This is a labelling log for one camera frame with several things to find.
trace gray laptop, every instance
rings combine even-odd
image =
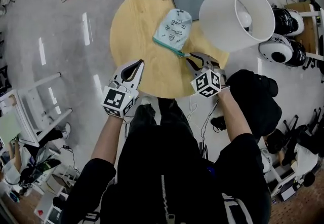
[[[192,16],[192,20],[199,19],[199,10],[204,0],[173,0],[177,9],[184,10]]]

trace gray concrete floor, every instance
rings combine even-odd
[[[62,0],[16,0],[16,3],[8,6],[8,13],[0,18],[0,31],[4,32],[6,40],[5,60],[14,88],[22,88],[58,71],[62,73],[63,77],[50,86],[61,110],[73,108],[73,113],[68,117],[72,133],[66,143],[74,149],[79,168],[83,168],[90,158],[107,119],[99,104],[100,85],[107,85],[116,69],[109,49],[109,32],[114,14],[123,1],[69,0],[62,3]],[[324,7],[324,0],[316,1]],[[286,4],[286,0],[269,2]],[[82,31],[84,13],[87,14],[92,34],[88,46],[85,45]],[[44,45],[44,65],[39,54],[40,40]],[[303,71],[302,68],[290,69],[284,65],[270,64],[260,59],[257,47],[230,55],[225,68],[227,74],[230,76],[242,68],[272,77],[278,82],[279,95],[276,101],[283,111],[281,122],[298,114],[300,123],[306,123],[313,109],[323,105],[324,85],[320,84],[321,74],[318,69]],[[44,100],[48,96],[46,88],[39,91]],[[178,102],[188,115],[189,97],[179,99]],[[195,137],[200,140],[200,128],[212,102],[192,96],[191,103],[198,105],[190,121]],[[157,102],[154,108],[158,111]],[[210,159],[216,160],[229,140],[226,131],[216,134],[209,124],[206,142]],[[56,145],[60,147],[61,143],[59,140]],[[120,134],[119,152],[123,143],[124,129]],[[72,164],[68,152],[63,153],[62,157],[67,164]]]

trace round wooden table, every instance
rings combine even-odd
[[[125,0],[115,14],[110,30],[110,49],[120,66],[130,60],[143,59],[145,66],[139,90],[161,98],[180,98],[194,93],[186,58],[156,44],[152,37],[174,9],[172,0]],[[194,21],[190,37],[182,52],[203,52],[219,61],[224,68],[228,53],[210,44],[199,21]]]

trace shoe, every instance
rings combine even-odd
[[[149,96],[144,96],[141,101],[141,105],[147,105],[151,104],[152,105],[152,98]]]
[[[65,127],[64,127],[64,129],[63,130],[61,130],[61,132],[62,132],[62,138],[63,139],[68,139],[69,138],[69,134],[70,134],[70,132],[71,132],[71,125],[67,122],[66,124],[65,124]]]

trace lamp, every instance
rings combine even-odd
[[[275,28],[267,0],[205,0],[199,20],[206,38],[228,52],[267,41]]]

